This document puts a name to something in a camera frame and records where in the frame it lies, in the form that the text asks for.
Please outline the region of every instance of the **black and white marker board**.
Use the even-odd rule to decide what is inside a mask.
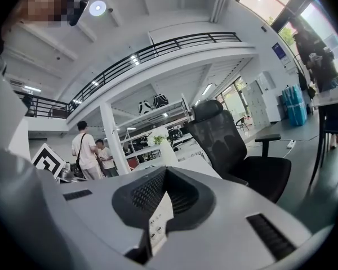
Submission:
[[[46,143],[44,143],[35,154],[32,163],[38,169],[50,171],[54,176],[54,179],[57,178],[60,171],[65,166],[65,161]]]

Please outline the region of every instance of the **metal railing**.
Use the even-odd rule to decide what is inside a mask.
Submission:
[[[217,43],[241,42],[235,32],[210,32],[177,37],[143,48],[116,62],[90,81],[69,103],[69,111],[75,110],[90,95],[117,76],[160,55],[192,46]]]
[[[69,110],[68,103],[55,101],[20,91],[15,91],[15,93],[25,104],[26,108],[28,108],[28,112],[26,112],[25,116],[66,119],[72,112]]]

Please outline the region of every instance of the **white flower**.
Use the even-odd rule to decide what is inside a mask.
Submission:
[[[168,129],[161,126],[155,128],[152,133],[148,136],[148,145],[154,146],[159,145],[164,139],[169,136]]]

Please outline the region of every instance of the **vent grille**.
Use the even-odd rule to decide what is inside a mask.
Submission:
[[[85,190],[67,193],[67,194],[64,194],[63,196],[66,199],[66,201],[69,201],[69,200],[74,200],[74,199],[77,199],[77,198],[85,197],[85,196],[88,196],[90,194],[92,194],[92,192],[88,189],[85,189]]]
[[[22,87],[24,85],[23,82],[17,81],[17,80],[14,80],[14,79],[10,79],[10,84],[13,85],[13,86],[18,86],[18,87]]]
[[[249,216],[247,220],[276,260],[283,259],[296,249],[264,215]]]

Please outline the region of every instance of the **bag strap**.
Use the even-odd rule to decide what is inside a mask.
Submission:
[[[86,133],[84,133],[84,135],[81,137],[80,149],[79,149],[79,153],[78,153],[78,160],[80,159],[81,144],[83,143],[83,138],[84,138],[85,135],[86,135]]]

